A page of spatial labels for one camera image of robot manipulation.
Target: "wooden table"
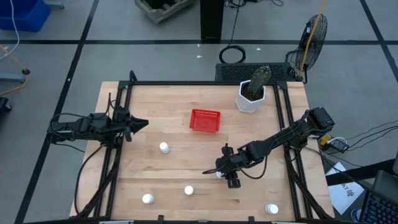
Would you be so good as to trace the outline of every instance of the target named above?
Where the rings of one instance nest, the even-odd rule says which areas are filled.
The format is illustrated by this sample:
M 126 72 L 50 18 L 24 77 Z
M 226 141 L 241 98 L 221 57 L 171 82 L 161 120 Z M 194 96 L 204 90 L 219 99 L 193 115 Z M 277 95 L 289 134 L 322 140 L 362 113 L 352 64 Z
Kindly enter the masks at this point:
M 118 82 L 102 84 L 96 112 L 105 111 L 108 93 L 116 97 L 117 86 Z M 288 83 L 288 88 L 296 120 L 308 109 L 307 97 L 302 83 Z M 156 220 L 158 215 L 164 215 L 165 220 L 247 221 L 248 216 L 254 216 L 256 221 L 295 219 L 282 146 L 269 155 L 263 178 L 252 180 L 238 172 L 242 185 L 239 189 L 229 189 L 226 180 L 217 179 L 215 174 L 201 174 L 215 168 L 215 159 L 222 156 L 221 148 L 226 142 L 236 149 L 280 131 L 271 86 L 266 89 L 265 103 L 253 114 L 237 109 L 237 90 L 238 86 L 133 86 L 130 111 L 137 118 L 148 119 L 149 125 L 134 135 L 132 142 L 123 143 L 112 219 Z M 193 108 L 220 111 L 220 131 L 192 131 L 189 123 Z M 288 126 L 284 101 L 282 108 Z M 163 141 L 169 144 L 168 154 L 159 149 Z M 98 142 L 89 142 L 85 158 L 98 145 Z M 310 141 L 309 147 L 316 149 L 316 142 Z M 90 159 L 83 170 L 78 191 L 80 209 L 98 188 L 104 152 Z M 334 216 L 319 155 L 308 150 L 301 153 L 309 191 L 325 211 Z M 262 169 L 263 165 L 259 164 L 247 172 L 259 175 Z M 186 185 L 194 187 L 194 195 L 184 194 Z M 153 194 L 155 202 L 143 204 L 144 194 Z M 304 217 L 299 190 L 298 197 Z M 270 203 L 279 206 L 277 215 L 264 211 L 264 206 Z

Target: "yellow cable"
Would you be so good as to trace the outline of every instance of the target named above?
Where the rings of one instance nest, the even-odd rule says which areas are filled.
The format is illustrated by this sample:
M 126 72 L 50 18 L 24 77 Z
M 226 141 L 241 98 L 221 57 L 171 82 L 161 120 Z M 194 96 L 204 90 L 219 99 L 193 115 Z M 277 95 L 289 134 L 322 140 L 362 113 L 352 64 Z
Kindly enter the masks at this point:
M 325 8 L 325 4 L 326 4 L 326 0 L 323 0 L 322 6 L 321 6 L 321 10 L 320 10 L 320 12 L 319 12 L 317 18 L 315 19 L 315 24 L 313 25 L 313 29 L 312 29 L 312 31 L 311 31 L 310 37 L 308 38 L 307 46 L 305 46 L 304 57 L 303 57 L 303 61 L 302 61 L 301 66 L 300 66 L 300 73 L 299 73 L 299 75 L 298 75 L 299 77 L 301 77 L 301 72 L 302 72 L 302 70 L 303 70 L 304 63 L 305 63 L 305 61 L 306 61 L 306 59 L 307 59 L 308 47 L 310 46 L 310 42 L 311 42 L 311 39 L 312 39 L 312 35 L 313 35 L 313 33 L 315 32 L 315 29 L 317 28 L 318 21 L 319 21 L 319 18 L 321 17 L 321 15 L 322 15 L 323 8 Z
M 23 64 L 18 60 L 18 58 L 16 58 L 15 56 L 13 56 L 13 54 L 10 54 L 10 53 L 8 52 L 8 50 L 7 50 L 6 48 L 4 48 L 2 45 L 0 45 L 0 48 L 1 48 L 6 54 L 8 54 L 8 56 L 10 56 L 10 57 L 15 61 L 15 63 L 17 63 L 18 67 L 19 67 L 21 70 L 26 70 L 25 66 L 23 66 Z M 20 85 L 19 87 L 13 88 L 13 89 L 11 89 L 11 90 L 5 91 L 5 92 L 3 92 L 3 93 L 0 93 L 0 96 L 4 96 L 5 94 L 8 94 L 8 93 L 12 93 L 12 92 L 14 92 L 14 91 L 17 91 L 17 90 L 19 90 L 20 88 L 24 88 L 24 87 L 27 85 L 28 80 L 29 80 L 29 77 L 26 75 L 25 81 L 24 81 L 24 83 L 23 83 L 22 85 Z

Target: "red plastic basket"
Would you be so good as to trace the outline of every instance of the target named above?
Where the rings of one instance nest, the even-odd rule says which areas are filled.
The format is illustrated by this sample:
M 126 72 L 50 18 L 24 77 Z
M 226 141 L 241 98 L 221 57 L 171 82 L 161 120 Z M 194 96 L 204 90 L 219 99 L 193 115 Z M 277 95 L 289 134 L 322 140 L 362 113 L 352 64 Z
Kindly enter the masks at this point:
M 215 133 L 220 130 L 220 119 L 221 113 L 219 111 L 193 109 L 189 127 L 195 131 Z

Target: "electric fan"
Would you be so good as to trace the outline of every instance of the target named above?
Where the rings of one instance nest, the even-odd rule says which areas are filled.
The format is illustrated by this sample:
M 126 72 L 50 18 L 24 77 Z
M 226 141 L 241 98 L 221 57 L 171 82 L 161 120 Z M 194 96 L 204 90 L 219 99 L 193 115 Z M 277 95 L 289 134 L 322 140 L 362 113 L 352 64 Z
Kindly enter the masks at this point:
M 326 37 L 326 32 L 328 30 L 328 21 L 326 17 L 320 14 L 319 20 L 317 25 L 315 26 L 315 22 L 318 15 L 311 17 L 311 19 L 307 22 L 303 35 L 301 36 L 300 43 L 296 50 L 290 51 L 286 54 L 285 62 L 288 61 L 289 55 L 291 54 L 290 62 L 294 65 L 293 68 L 290 69 L 290 72 L 294 73 L 295 78 L 297 81 L 303 81 L 303 77 L 301 76 L 301 72 L 305 74 L 305 81 L 304 84 L 308 82 L 307 80 L 307 70 L 311 69 L 312 66 L 317 61 L 319 53 L 321 52 L 323 41 Z M 307 56 L 305 56 L 305 49 L 307 48 L 307 43 L 310 42 L 308 45 Z M 296 54 L 295 62 L 292 61 L 292 58 Z M 299 70 L 299 75 L 295 72 L 294 68 Z

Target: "white flower pot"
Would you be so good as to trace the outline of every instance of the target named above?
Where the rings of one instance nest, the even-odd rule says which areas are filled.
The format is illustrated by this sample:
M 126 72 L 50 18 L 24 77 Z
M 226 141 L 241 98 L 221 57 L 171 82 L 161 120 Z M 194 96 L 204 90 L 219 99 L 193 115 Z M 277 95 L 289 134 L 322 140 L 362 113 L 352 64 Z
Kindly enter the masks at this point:
M 243 88 L 244 84 L 246 84 L 248 82 L 250 82 L 250 80 L 241 82 L 241 85 L 239 87 L 239 95 L 235 100 L 236 105 L 238 106 L 238 109 L 240 111 L 242 111 L 243 113 L 253 113 L 264 102 L 264 100 L 266 100 L 266 87 L 265 86 L 262 87 L 264 91 L 262 94 L 262 98 L 260 100 L 250 101 L 250 100 L 246 99 L 242 95 L 242 88 Z

